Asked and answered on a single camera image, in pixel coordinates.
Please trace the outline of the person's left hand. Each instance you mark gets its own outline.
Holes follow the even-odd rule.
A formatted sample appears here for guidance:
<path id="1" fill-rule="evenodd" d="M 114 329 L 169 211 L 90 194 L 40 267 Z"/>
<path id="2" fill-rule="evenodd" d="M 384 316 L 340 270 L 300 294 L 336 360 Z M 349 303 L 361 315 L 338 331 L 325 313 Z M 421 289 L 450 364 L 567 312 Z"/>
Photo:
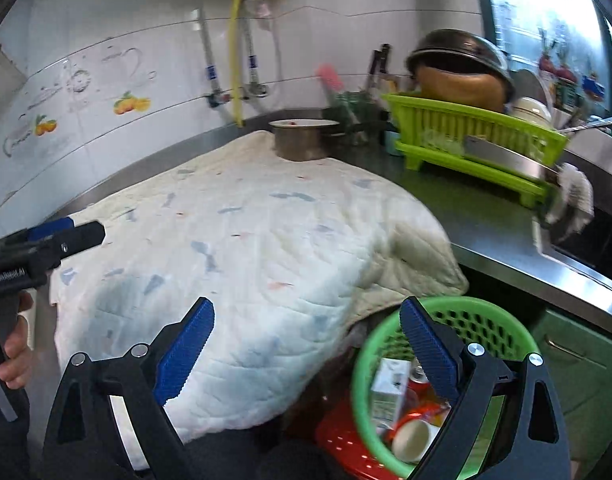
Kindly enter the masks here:
<path id="1" fill-rule="evenodd" d="M 33 350 L 28 344 L 28 323 L 22 312 L 33 307 L 34 300 L 29 292 L 18 294 L 18 317 L 14 329 L 3 344 L 7 359 L 0 364 L 0 380 L 11 390 L 23 388 L 30 375 Z"/>

